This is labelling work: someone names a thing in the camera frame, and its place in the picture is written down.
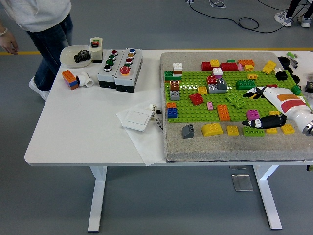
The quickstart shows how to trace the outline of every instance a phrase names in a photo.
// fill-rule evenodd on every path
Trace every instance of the hand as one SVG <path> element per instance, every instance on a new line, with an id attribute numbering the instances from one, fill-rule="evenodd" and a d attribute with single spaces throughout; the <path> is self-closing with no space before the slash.
<path id="1" fill-rule="evenodd" d="M 14 35 L 10 31 L 0 37 L 0 46 L 8 53 L 11 53 L 13 55 L 18 54 L 18 44 L 15 40 Z"/>

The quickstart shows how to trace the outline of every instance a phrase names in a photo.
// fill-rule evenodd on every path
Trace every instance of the sneaker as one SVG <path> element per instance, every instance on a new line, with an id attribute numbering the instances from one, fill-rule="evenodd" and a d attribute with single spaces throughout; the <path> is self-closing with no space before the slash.
<path id="1" fill-rule="evenodd" d="M 276 21 L 281 23 L 284 27 L 290 27 L 292 22 L 292 17 L 286 17 L 287 11 L 278 12 L 275 14 L 274 18 Z"/>
<path id="2" fill-rule="evenodd" d="M 304 18 L 304 14 L 298 18 L 298 20 L 301 23 L 301 27 L 304 28 L 310 28 L 311 24 L 311 17 L 310 18 Z"/>
<path id="3" fill-rule="evenodd" d="M 34 82 L 34 78 L 35 77 L 32 77 L 32 79 L 30 80 L 30 82 L 29 82 L 29 87 L 32 89 L 32 90 L 34 90 L 35 92 L 37 92 L 40 96 L 41 96 L 41 98 L 44 100 L 44 101 L 46 101 L 47 100 L 47 98 L 48 98 L 48 95 L 49 95 L 49 93 L 50 93 L 50 91 L 42 91 L 42 90 L 39 90 L 38 88 L 37 88 L 37 86 L 36 86 L 36 84 L 35 84 L 35 82 Z"/>

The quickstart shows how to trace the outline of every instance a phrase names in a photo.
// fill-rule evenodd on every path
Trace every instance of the yellow lego brick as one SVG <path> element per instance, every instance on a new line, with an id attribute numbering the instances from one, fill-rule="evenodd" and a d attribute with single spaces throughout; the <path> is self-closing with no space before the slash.
<path id="1" fill-rule="evenodd" d="M 239 131 L 237 126 L 227 126 L 227 133 L 229 136 L 238 136 Z"/>
<path id="2" fill-rule="evenodd" d="M 281 127 L 281 129 L 282 129 L 282 131 L 284 132 L 285 135 L 295 133 L 295 130 L 291 126 L 291 124 L 285 124 L 284 126 Z"/>
<path id="3" fill-rule="evenodd" d="M 265 129 L 266 134 L 277 134 L 277 128 Z"/>
<path id="4" fill-rule="evenodd" d="M 210 64 L 212 67 L 219 67 L 220 66 L 219 60 L 211 60 Z"/>
<path id="5" fill-rule="evenodd" d="M 275 115 L 275 114 L 278 114 L 278 115 L 279 115 L 280 112 L 279 112 L 279 111 L 270 111 L 270 112 L 269 112 L 269 115 Z"/>
<path id="6" fill-rule="evenodd" d="M 268 67 L 268 66 L 264 66 L 264 68 L 262 69 L 262 72 L 266 73 L 266 74 L 270 74 L 270 72 L 272 72 L 272 68 Z"/>
<path id="7" fill-rule="evenodd" d="M 223 134 L 223 130 L 218 123 L 204 125 L 201 128 L 203 136 L 214 136 Z"/>
<path id="8" fill-rule="evenodd" d="M 272 70 L 276 67 L 276 63 L 272 60 L 269 60 L 266 65 L 267 67 L 271 68 Z"/>
<path id="9" fill-rule="evenodd" d="M 206 87 L 198 87 L 198 93 L 199 94 L 207 94 Z"/>
<path id="10" fill-rule="evenodd" d="M 253 79 L 253 80 L 258 79 L 258 75 L 254 73 L 249 73 L 247 77 L 248 79 Z"/>
<path id="11" fill-rule="evenodd" d="M 253 65 L 245 65 L 244 70 L 245 71 L 252 71 L 252 70 L 254 70 L 254 66 Z"/>

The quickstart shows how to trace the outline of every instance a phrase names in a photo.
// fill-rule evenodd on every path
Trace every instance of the metal plate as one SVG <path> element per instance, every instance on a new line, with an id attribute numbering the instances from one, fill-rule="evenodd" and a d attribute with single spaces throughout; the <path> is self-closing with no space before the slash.
<path id="1" fill-rule="evenodd" d="M 248 174 L 231 175 L 237 192 L 253 191 L 253 186 Z"/>

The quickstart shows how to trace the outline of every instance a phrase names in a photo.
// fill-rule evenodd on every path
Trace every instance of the table foot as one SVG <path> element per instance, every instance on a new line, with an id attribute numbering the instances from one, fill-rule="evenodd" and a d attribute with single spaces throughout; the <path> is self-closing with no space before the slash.
<path id="1" fill-rule="evenodd" d="M 94 183 L 93 198 L 91 204 L 88 233 L 98 233 L 102 212 L 104 188 L 106 183 L 107 167 L 90 167 L 96 178 Z"/>
<path id="2" fill-rule="evenodd" d="M 282 229 L 279 215 L 275 206 L 275 202 L 268 184 L 268 176 L 270 176 L 277 165 L 273 166 L 253 166 L 256 179 L 258 181 L 260 193 L 262 196 L 263 204 L 266 214 L 268 216 L 268 222 L 271 229 Z"/>

